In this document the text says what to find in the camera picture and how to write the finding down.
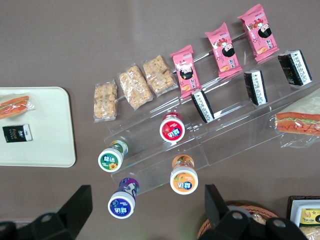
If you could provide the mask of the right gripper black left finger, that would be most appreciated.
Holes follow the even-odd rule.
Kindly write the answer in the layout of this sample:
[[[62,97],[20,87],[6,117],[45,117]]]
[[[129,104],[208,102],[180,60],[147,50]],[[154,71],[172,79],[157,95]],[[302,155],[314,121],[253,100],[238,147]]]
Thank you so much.
[[[82,185],[57,211],[40,215],[20,228],[12,221],[0,223],[2,240],[74,240],[93,210],[92,187]]]

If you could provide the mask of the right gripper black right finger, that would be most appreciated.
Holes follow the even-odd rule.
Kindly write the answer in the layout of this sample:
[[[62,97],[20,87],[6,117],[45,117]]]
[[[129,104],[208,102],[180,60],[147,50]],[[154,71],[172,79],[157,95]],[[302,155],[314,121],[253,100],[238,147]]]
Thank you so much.
[[[303,232],[286,218],[271,217],[265,225],[242,208],[229,208],[214,184],[204,187],[204,205],[211,228],[201,240],[305,240]]]

